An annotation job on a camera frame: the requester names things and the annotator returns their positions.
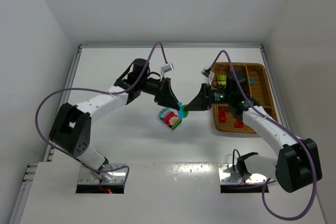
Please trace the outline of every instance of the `toy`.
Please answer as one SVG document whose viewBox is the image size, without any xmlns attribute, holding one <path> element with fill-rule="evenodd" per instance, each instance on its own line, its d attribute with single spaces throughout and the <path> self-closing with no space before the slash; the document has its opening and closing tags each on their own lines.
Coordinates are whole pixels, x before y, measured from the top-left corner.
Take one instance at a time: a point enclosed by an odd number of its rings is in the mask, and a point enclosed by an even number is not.
<svg viewBox="0 0 336 224">
<path fill-rule="evenodd" d="M 159 117 L 172 130 L 176 129 L 182 122 L 182 119 L 180 119 L 179 116 L 172 112 L 169 108 L 162 109 L 159 112 Z"/>
<path fill-rule="evenodd" d="M 226 114 L 224 110 L 218 110 L 218 119 L 221 123 L 226 122 Z"/>
<path fill-rule="evenodd" d="M 237 128 L 243 128 L 244 127 L 244 123 L 242 121 L 240 121 L 240 120 L 237 120 L 236 127 Z"/>
<path fill-rule="evenodd" d="M 184 111 L 184 107 L 186 107 L 186 104 L 182 105 L 182 102 L 178 102 L 177 104 L 180 106 L 180 110 L 178 110 L 178 112 L 177 112 L 180 119 L 186 118 L 188 116 L 188 112 Z"/>
<path fill-rule="evenodd" d="M 217 75 L 217 82 L 219 85 L 222 85 L 225 88 L 226 87 L 226 75 L 224 74 Z"/>
</svg>

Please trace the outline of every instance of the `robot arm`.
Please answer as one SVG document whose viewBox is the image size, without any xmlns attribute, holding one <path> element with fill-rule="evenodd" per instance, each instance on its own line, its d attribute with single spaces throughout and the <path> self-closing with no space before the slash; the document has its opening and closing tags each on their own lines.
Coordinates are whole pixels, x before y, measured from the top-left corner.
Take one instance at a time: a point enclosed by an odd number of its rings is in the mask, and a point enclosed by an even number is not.
<svg viewBox="0 0 336 224">
<path fill-rule="evenodd" d="M 109 162 L 90 143 L 91 126 L 94 122 L 114 109 L 134 101 L 142 91 L 153 95 L 158 105 L 177 110 L 180 108 L 171 89 L 170 79 L 163 77 L 165 72 L 172 70 L 171 64 L 161 68 L 161 72 L 164 72 L 159 79 L 149 78 L 150 70 L 147 66 L 146 74 L 140 78 L 138 84 L 130 91 L 122 93 L 136 82 L 140 72 L 146 67 L 146 60 L 136 59 L 131 66 L 117 79 L 107 94 L 75 105 L 63 104 L 50 130 L 51 141 L 93 169 L 101 169 Z"/>
<path fill-rule="evenodd" d="M 246 93 L 245 76 L 236 72 L 238 81 Z M 270 116 L 252 97 L 248 97 L 255 109 L 265 116 L 256 113 L 244 100 L 232 72 L 227 74 L 227 87 L 212 90 L 207 83 L 202 83 L 199 94 L 185 107 L 186 111 L 209 110 L 212 104 L 227 103 L 236 118 L 254 129 L 274 150 L 278 158 L 267 158 L 256 152 L 248 153 L 238 158 L 237 168 L 241 176 L 258 173 L 276 179 L 279 185 L 291 193 L 312 183 L 312 171 L 307 155 L 301 146 L 285 131 L 266 120 Z M 302 141 L 307 147 L 314 162 L 317 180 L 322 178 L 319 153 L 312 139 Z"/>
</svg>

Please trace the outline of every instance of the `woven tray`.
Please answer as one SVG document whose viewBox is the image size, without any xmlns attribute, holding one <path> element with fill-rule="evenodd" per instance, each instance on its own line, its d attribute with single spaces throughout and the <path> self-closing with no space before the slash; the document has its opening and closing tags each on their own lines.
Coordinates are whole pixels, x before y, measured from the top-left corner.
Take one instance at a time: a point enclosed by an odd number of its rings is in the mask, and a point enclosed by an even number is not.
<svg viewBox="0 0 336 224">
<path fill-rule="evenodd" d="M 276 121 L 278 121 L 275 106 L 273 103 L 273 97 L 269 86 L 266 69 L 263 65 L 257 63 L 233 63 L 235 70 L 245 74 L 247 80 L 253 78 L 254 84 L 250 84 L 248 81 L 247 93 L 252 96 L 260 105 L 264 107 L 265 111 Z M 212 71 L 215 74 L 214 80 L 216 80 L 218 74 L 224 74 L 229 70 L 229 65 L 226 62 L 218 62 L 213 67 Z M 218 118 L 218 109 L 224 110 L 226 114 L 226 122 L 221 123 Z M 216 129 L 226 132 L 244 132 L 255 133 L 250 127 L 244 125 L 243 128 L 237 128 L 237 119 L 233 117 L 227 104 L 217 104 L 213 106 L 214 120 Z"/>
</svg>

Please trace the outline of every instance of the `purple cable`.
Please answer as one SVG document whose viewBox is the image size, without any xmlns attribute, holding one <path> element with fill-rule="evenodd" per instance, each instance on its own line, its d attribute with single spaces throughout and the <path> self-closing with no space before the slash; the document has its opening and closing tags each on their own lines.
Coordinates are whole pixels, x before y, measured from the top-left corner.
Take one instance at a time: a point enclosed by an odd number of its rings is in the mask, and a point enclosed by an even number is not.
<svg viewBox="0 0 336 224">
<path fill-rule="evenodd" d="M 149 54 L 149 56 L 148 56 L 148 59 L 147 59 L 145 65 L 144 65 L 142 71 L 141 71 L 140 74 L 139 74 L 139 77 L 136 79 L 136 81 L 134 82 L 134 84 L 133 84 L 132 86 L 130 86 L 128 89 L 125 89 L 125 90 L 120 91 L 120 92 L 114 92 L 114 93 L 112 93 L 112 92 L 102 91 L 102 90 L 96 90 L 96 89 L 86 89 L 86 88 L 66 88 L 66 89 L 57 90 L 57 91 L 55 91 L 55 92 L 49 94 L 48 96 L 46 96 L 46 97 L 42 100 L 42 102 L 40 103 L 40 105 L 38 106 L 38 108 L 37 108 L 37 110 L 36 110 L 36 113 L 35 113 L 35 127 L 36 127 L 36 130 L 37 130 L 37 133 L 40 135 L 40 137 L 42 138 L 42 140 L 43 140 L 44 142 L 46 142 L 48 145 L 50 145 L 52 148 L 55 148 L 55 149 L 57 149 L 58 151 L 60 151 L 60 152 L 62 152 L 62 153 L 64 153 L 64 154 L 66 154 L 66 155 L 68 155 L 69 157 L 72 157 L 73 159 L 75 159 L 76 161 L 78 161 L 79 163 L 81 163 L 84 167 L 86 167 L 87 169 L 89 169 L 89 170 L 91 170 L 91 171 L 93 171 L 93 172 L 95 172 L 95 173 L 98 173 L 98 174 L 100 174 L 100 173 L 115 172 L 115 171 L 117 171 L 117 170 L 121 170 L 121 169 L 127 168 L 126 176 L 125 176 L 125 179 L 124 179 L 124 182 L 123 182 L 123 185 L 125 185 L 126 180 L 127 180 L 127 178 L 128 178 L 129 171 L 130 171 L 130 168 L 129 168 L 128 165 L 124 165 L 124 166 L 121 166 L 121 167 L 118 167 L 118 168 L 115 168 L 115 169 L 110 169 L 110 170 L 96 170 L 96 169 L 93 169 L 92 167 L 90 167 L 90 166 L 88 166 L 87 164 L 83 163 L 82 161 L 80 161 L 80 160 L 77 159 L 76 157 L 71 156 L 70 154 L 68 154 L 67 152 L 65 152 L 64 150 L 62 150 L 62 149 L 59 148 L 58 146 L 56 146 L 55 144 L 51 143 L 47 138 L 45 138 L 45 137 L 43 136 L 43 134 L 42 134 L 42 131 L 41 131 L 39 125 L 38 125 L 38 114 L 39 114 L 39 112 L 40 112 L 40 110 L 41 110 L 43 104 L 44 104 L 50 97 L 52 97 L 53 95 L 58 94 L 58 93 L 63 93 L 63 92 L 65 92 L 65 91 L 70 91 L 70 90 L 80 90 L 80 91 L 89 91 L 89 92 L 101 93 L 101 94 L 108 94 L 108 95 L 123 94 L 123 93 L 126 93 L 126 92 L 131 91 L 131 90 L 135 87 L 135 85 L 138 84 L 138 82 L 140 81 L 141 77 L 143 76 L 143 74 L 144 74 L 144 72 L 145 72 L 145 70 L 146 70 L 146 67 L 148 66 L 149 61 L 150 61 L 150 59 L 151 59 L 151 57 L 152 57 L 152 55 L 153 55 L 153 53 L 154 53 L 154 50 L 155 50 L 155 48 L 156 48 L 158 45 L 161 46 L 161 50 L 162 50 L 162 54 L 163 54 L 163 59 L 164 59 L 165 63 L 168 63 L 168 62 L 167 62 L 167 59 L 166 59 L 166 55 L 165 55 L 165 53 L 164 53 L 164 49 L 163 49 L 163 45 L 162 45 L 162 43 L 161 43 L 161 42 L 156 42 L 156 43 L 154 44 L 154 46 L 152 47 L 152 50 L 151 50 L 151 52 L 150 52 L 150 54 Z"/>
<path fill-rule="evenodd" d="M 248 103 L 248 105 L 250 105 L 250 107 L 256 113 L 258 113 L 262 117 L 265 117 L 265 115 L 263 115 L 261 112 L 259 112 L 257 109 L 254 108 L 253 104 L 250 102 L 250 100 L 245 95 L 242 87 L 240 86 L 240 83 L 239 83 L 237 75 L 236 75 L 236 71 L 234 69 L 234 66 L 233 66 L 233 64 L 231 62 L 230 56 L 227 53 L 227 51 L 221 50 L 218 53 L 216 59 L 214 60 L 214 62 L 211 65 L 211 68 L 213 68 L 213 66 L 215 65 L 217 59 L 219 58 L 219 56 L 222 53 L 224 53 L 226 55 L 226 57 L 227 57 L 228 63 L 230 65 L 231 71 L 233 73 L 233 77 L 235 79 L 235 82 L 237 83 L 237 86 L 238 86 L 238 88 L 239 88 L 242 96 L 244 97 L 245 101 Z M 283 217 L 283 216 L 277 215 L 272 210 L 270 210 L 269 207 L 267 206 L 266 201 L 265 201 L 265 190 L 266 190 L 267 185 L 269 184 L 270 178 L 267 179 L 266 182 L 264 183 L 264 186 L 263 186 L 263 189 L 262 189 L 263 191 L 262 191 L 262 194 L 261 194 L 261 196 L 262 196 L 262 202 L 264 203 L 265 208 L 267 209 L 267 211 L 271 215 L 273 215 L 273 216 L 275 216 L 275 217 L 277 217 L 277 218 L 279 218 L 281 220 L 298 220 L 298 219 L 301 219 L 303 216 L 305 216 L 308 213 L 308 211 L 312 207 L 312 205 L 314 203 L 314 200 L 315 200 L 315 195 L 316 195 L 316 190 L 317 190 L 317 176 L 316 176 L 316 170 L 315 170 L 314 162 L 313 162 L 312 157 L 311 157 L 309 151 L 307 150 L 306 146 L 303 144 L 303 142 L 298 137 L 296 137 L 289 129 L 287 129 L 286 127 L 282 126 L 281 124 L 279 124 L 278 122 L 276 122 L 274 119 L 272 119 L 270 117 L 266 117 L 266 120 L 270 121 L 274 125 L 278 126 L 280 129 L 282 129 L 283 131 L 287 132 L 287 134 L 290 135 L 302 147 L 302 149 L 304 150 L 305 154 L 307 155 L 307 159 L 308 159 L 310 167 L 311 167 L 311 172 L 312 172 L 312 177 L 313 177 L 313 183 L 312 183 L 313 184 L 313 189 L 312 189 L 311 196 L 310 196 L 310 199 L 309 199 L 309 202 L 308 202 L 306 208 L 302 211 L 302 213 L 300 213 L 299 215 L 294 216 L 294 217 Z"/>
</svg>

